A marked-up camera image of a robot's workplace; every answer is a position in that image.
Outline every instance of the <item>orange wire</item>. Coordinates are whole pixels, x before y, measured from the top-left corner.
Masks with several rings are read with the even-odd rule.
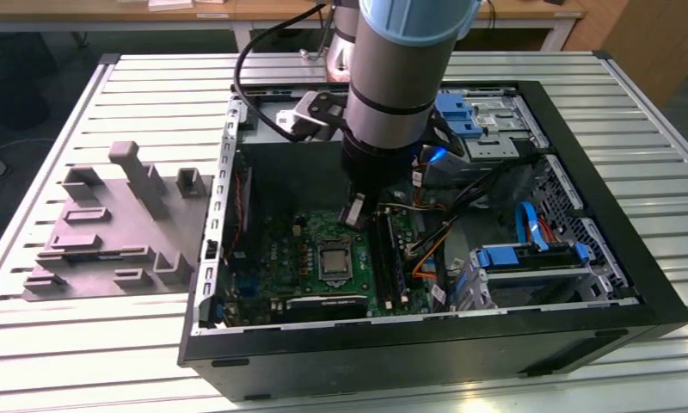
[[[430,277],[423,277],[423,275],[427,274],[427,273],[422,273],[420,270],[422,270],[423,264],[428,260],[428,257],[434,254],[434,251],[436,250],[436,248],[442,245],[442,243],[447,239],[448,232],[451,232],[451,228],[448,228],[448,231],[444,234],[444,236],[436,241],[436,243],[434,243],[434,245],[431,246],[428,252],[423,256],[423,259],[419,261],[418,265],[415,266],[415,268],[414,268],[414,278],[430,278]]]
[[[548,225],[548,221],[546,221],[546,217],[543,217],[543,216],[538,217],[538,223],[540,224],[540,227],[543,228],[543,232],[546,234],[546,238],[548,238],[548,242],[551,242],[551,243],[558,242],[558,238],[555,237],[554,230],[551,229],[551,226]]]
[[[414,278],[428,278],[430,280],[436,280],[436,275],[434,273],[415,273]]]
[[[431,205],[422,204],[420,195],[422,195],[422,187],[418,187],[418,189],[414,192],[414,207],[431,208]],[[440,209],[442,211],[447,210],[447,206],[444,204],[434,204],[434,207],[436,209]]]

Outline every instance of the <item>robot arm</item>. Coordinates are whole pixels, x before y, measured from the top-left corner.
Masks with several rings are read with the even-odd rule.
[[[350,211],[374,207],[411,169],[451,52],[479,6],[480,0],[360,0],[342,150],[354,202],[364,206]]]

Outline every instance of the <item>metal table surface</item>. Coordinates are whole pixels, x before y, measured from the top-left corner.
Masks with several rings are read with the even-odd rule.
[[[132,139],[163,175],[215,169],[235,59],[123,56],[97,67],[0,242],[0,411],[688,410],[688,326],[563,376],[235,405],[176,366],[186,294],[20,298],[71,165],[119,176],[108,148]],[[324,80],[296,54],[252,55],[248,67],[247,82]],[[618,66],[591,53],[458,53],[447,79],[543,82],[688,305],[688,144]]]

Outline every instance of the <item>aluminum extrusion table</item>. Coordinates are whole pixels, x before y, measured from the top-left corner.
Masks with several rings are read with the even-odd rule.
[[[235,59],[123,56],[97,67],[0,242],[0,411],[688,410],[688,326],[565,376],[235,405],[176,365],[186,294],[20,298],[71,165],[119,177],[108,148],[132,139],[166,176],[180,166],[215,169]],[[323,62],[296,54],[255,54],[248,67],[246,82],[324,81]],[[447,79],[543,82],[688,305],[688,144],[615,63],[591,53],[460,52]]]

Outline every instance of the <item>blue plastic latch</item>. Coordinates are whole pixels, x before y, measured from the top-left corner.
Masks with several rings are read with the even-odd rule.
[[[591,256],[589,255],[589,248],[582,243],[577,243],[574,248],[577,249],[578,257],[582,260],[582,263],[586,264],[591,259]]]
[[[490,261],[490,255],[484,250],[478,251],[478,261],[479,266],[483,268],[487,268],[490,265],[492,265],[492,262]]]
[[[439,93],[436,96],[436,110],[446,120],[470,120],[471,105],[458,93]]]
[[[515,254],[514,247],[492,247],[487,248],[490,259],[495,265],[515,265],[518,261],[518,254]]]
[[[464,139],[479,139],[484,134],[484,128],[474,124],[471,119],[468,120],[451,120],[447,122],[448,127],[455,131],[456,136]]]
[[[466,282],[467,282],[467,273],[462,273],[462,276],[459,277],[459,281],[456,282],[456,289],[455,289],[456,292],[459,292],[459,290],[462,289]]]

